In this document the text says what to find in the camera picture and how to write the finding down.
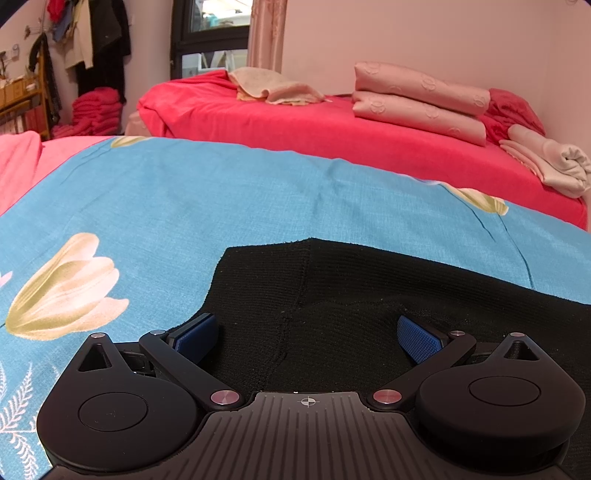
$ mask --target wall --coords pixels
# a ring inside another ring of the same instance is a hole
[[[350,93],[355,61],[388,61],[449,81],[511,90],[538,109],[553,25],[562,4],[563,0],[291,0],[282,72],[324,93]]]
[[[124,0],[131,25],[132,54],[125,63],[126,96],[128,103],[124,108],[123,126],[129,114],[136,110],[138,99],[157,83],[170,78],[170,28],[173,0]],[[45,0],[28,0],[0,28],[0,50],[9,50],[14,43],[20,45],[21,54],[17,61],[9,62],[7,72],[10,76],[24,73],[29,52],[38,33],[24,38],[25,26],[38,29],[38,19]],[[46,16],[46,28],[50,21]],[[60,46],[50,37],[50,54],[53,61],[56,82],[60,91],[64,122],[72,118],[72,102],[77,97],[76,76],[64,67]]]
[[[550,66],[541,109],[547,135],[591,155],[591,7],[583,0],[562,6]]]
[[[129,17],[131,57],[125,65],[127,105],[123,110],[124,126],[129,114],[154,85],[170,80],[170,28],[173,0],[124,0]]]

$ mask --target blue pad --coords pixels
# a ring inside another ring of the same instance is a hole
[[[439,338],[405,316],[398,319],[397,336],[400,346],[418,364],[443,348]]]
[[[217,343],[217,333],[217,320],[214,315],[208,315],[178,334],[172,347],[194,364],[198,364]]]

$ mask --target blue bedsheet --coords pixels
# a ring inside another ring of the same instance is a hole
[[[97,329],[135,341],[185,321],[230,246],[350,242],[591,303],[591,236],[541,213],[486,198],[479,207],[471,192],[341,160],[185,140],[118,143],[71,158],[0,217],[6,480],[49,468],[35,416],[89,334],[69,332],[112,320]]]

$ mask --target black lever arm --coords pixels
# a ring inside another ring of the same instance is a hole
[[[378,410],[409,411],[414,407],[414,400],[418,388],[434,373],[440,372],[456,365],[460,365],[470,357],[476,349],[476,339],[467,333],[455,337],[447,346],[418,364],[412,370],[401,375],[390,383],[380,388],[375,394],[368,397],[368,403]],[[381,391],[395,391],[400,399],[392,403],[383,403],[376,400],[376,394]]]
[[[187,390],[206,411],[230,410],[244,403],[240,394],[234,394],[230,387],[170,348],[159,336],[146,333],[139,339],[139,348],[170,381]],[[216,392],[231,392],[237,400],[227,404],[214,402],[212,396]]]

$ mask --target black device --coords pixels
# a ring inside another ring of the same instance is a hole
[[[91,334],[44,402],[45,480],[567,480],[581,388],[527,335],[477,343],[400,317],[416,366],[369,395],[244,398],[197,364],[203,314],[136,343]]]

